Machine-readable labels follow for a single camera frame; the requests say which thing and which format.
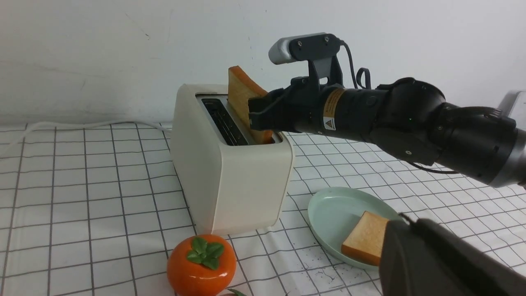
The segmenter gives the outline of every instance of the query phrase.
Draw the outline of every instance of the bread slice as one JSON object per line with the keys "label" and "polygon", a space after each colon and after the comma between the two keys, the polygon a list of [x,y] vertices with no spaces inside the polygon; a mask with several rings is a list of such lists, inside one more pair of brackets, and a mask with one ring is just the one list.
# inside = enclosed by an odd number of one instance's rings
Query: bread slice
{"label": "bread slice", "polygon": [[239,66],[228,69],[228,103],[258,144],[272,142],[272,131],[255,131],[250,129],[248,118],[248,99],[265,96],[267,92],[257,85]]}
{"label": "bread slice", "polygon": [[341,252],[363,263],[379,266],[388,219],[364,211],[360,221],[341,245]]}

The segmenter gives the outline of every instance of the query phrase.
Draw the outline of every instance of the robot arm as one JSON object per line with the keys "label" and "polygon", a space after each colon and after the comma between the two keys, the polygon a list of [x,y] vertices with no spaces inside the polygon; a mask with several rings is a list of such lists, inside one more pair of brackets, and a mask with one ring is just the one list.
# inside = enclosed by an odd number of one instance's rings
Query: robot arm
{"label": "robot arm", "polygon": [[[280,39],[275,64],[307,61],[309,76],[249,100],[251,129],[306,132],[373,143],[399,160],[441,164],[492,187],[526,185],[526,132],[489,107],[447,103],[433,85],[406,77],[370,89],[344,88],[336,54],[347,45],[332,34]],[[320,84],[321,78],[327,83]]]}
{"label": "robot arm", "polygon": [[[341,45],[349,55],[355,88],[342,83],[336,58]],[[254,130],[373,143],[423,170],[462,173],[492,187],[526,185],[526,132],[500,110],[449,104],[438,88],[410,77],[373,90],[369,71],[361,68],[356,79],[348,46],[332,34],[282,38],[269,58],[275,64],[307,61],[309,76],[251,98]],[[321,78],[327,82],[320,84]],[[454,171],[417,163],[439,163]],[[521,275],[428,219],[387,224],[379,271],[385,296],[518,296],[526,291]]]}

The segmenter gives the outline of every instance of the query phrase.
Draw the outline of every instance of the white cable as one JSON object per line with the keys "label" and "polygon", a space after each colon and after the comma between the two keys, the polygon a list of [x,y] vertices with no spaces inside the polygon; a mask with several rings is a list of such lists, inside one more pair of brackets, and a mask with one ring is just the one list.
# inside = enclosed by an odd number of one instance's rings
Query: white cable
{"label": "white cable", "polygon": [[70,124],[70,123],[57,123],[57,122],[38,122],[35,124],[32,124],[27,127],[27,129],[18,137],[18,139],[11,142],[6,149],[4,149],[2,152],[0,152],[0,158],[2,158],[9,150],[11,150],[16,144],[20,143],[29,133],[36,130],[37,128],[41,126],[52,126],[52,127],[58,127],[60,129],[66,129],[66,130],[82,130],[82,129],[93,129],[95,127],[104,126],[104,125],[110,125],[110,124],[117,124],[117,123],[125,123],[125,122],[136,122],[136,123],[142,123],[151,127],[155,127],[158,130],[161,130],[163,132],[171,132],[170,129],[167,129],[166,127],[162,127],[160,125],[157,125],[155,123],[141,121],[141,120],[111,120],[111,121],[104,121],[104,122],[97,122],[97,123],[87,123],[87,124]]}

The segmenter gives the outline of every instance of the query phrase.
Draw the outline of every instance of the toaster slot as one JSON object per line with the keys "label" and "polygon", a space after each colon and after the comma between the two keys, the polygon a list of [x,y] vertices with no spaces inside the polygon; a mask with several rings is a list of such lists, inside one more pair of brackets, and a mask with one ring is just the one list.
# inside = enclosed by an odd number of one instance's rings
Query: toaster slot
{"label": "toaster slot", "polygon": [[247,140],[233,121],[221,100],[217,98],[204,98],[201,101],[228,145],[248,145]]}

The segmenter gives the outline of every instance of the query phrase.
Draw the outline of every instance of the green leaf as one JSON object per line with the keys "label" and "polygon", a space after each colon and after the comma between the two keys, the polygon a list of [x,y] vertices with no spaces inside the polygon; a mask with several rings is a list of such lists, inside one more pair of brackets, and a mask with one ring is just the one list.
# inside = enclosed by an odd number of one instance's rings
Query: green leaf
{"label": "green leaf", "polygon": [[192,249],[194,251],[196,251],[198,254],[203,254],[204,252],[206,252],[206,245],[208,243],[206,242],[205,239],[199,237],[199,236],[196,236],[193,240],[192,240]]}
{"label": "green leaf", "polygon": [[239,291],[236,290],[236,289],[228,289],[228,291],[234,293],[236,296],[246,296],[245,294],[239,292]]}
{"label": "green leaf", "polygon": [[209,258],[219,258],[223,254],[225,246],[221,243],[210,243],[206,247],[206,256]]}
{"label": "green leaf", "polygon": [[201,256],[199,256],[199,254],[194,250],[188,251],[188,254],[186,254],[186,259],[188,259],[188,261],[190,262],[197,263],[197,264],[200,264],[203,262],[203,259],[201,258]]}
{"label": "green leaf", "polygon": [[217,258],[206,258],[203,260],[203,265],[212,270],[216,270],[219,268],[219,260]]}

